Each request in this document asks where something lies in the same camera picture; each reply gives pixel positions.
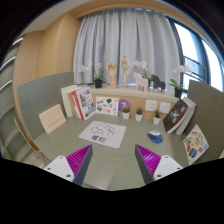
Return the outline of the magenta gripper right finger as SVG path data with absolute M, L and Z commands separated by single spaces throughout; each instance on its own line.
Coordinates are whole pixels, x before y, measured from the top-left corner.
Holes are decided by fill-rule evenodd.
M 151 150 L 135 145 L 135 156 L 145 184 L 152 183 L 182 169 L 169 155 L 159 156 Z

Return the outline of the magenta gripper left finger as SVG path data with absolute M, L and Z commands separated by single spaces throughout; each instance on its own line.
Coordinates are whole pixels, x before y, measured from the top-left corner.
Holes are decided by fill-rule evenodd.
M 87 145 L 67 157 L 58 156 L 44 170 L 81 186 L 92 155 L 92 145 Z

